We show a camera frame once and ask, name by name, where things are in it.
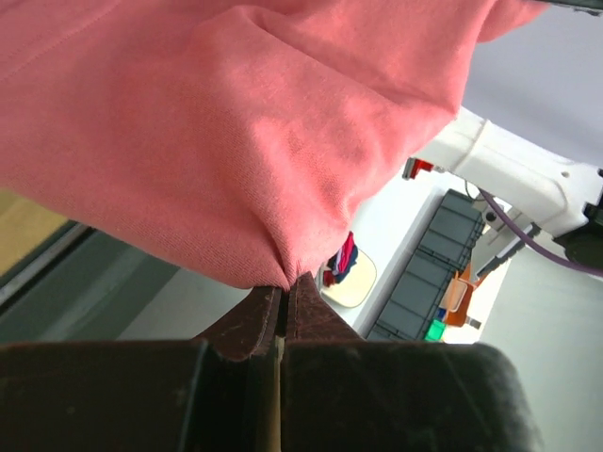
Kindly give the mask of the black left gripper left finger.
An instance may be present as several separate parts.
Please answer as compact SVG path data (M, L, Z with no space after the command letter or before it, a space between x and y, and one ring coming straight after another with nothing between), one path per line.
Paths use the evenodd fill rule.
M5 451L277 451L281 293L190 340L9 344Z

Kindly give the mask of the red t shirt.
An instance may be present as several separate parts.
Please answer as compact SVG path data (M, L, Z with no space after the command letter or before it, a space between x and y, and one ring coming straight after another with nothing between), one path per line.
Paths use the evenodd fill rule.
M537 1L5 1L1 184L222 283L289 287Z

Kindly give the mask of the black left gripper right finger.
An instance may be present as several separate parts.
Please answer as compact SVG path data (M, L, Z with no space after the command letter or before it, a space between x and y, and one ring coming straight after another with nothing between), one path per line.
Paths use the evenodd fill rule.
M515 368L494 347L369 342L310 275L287 297L285 451L540 451Z

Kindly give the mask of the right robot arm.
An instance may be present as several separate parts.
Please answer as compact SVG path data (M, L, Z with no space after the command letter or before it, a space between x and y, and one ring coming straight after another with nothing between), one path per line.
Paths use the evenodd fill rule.
M602 274L602 170L552 153L462 109L402 176L453 174L480 192L489 226L472 250L476 281L529 246L560 266Z

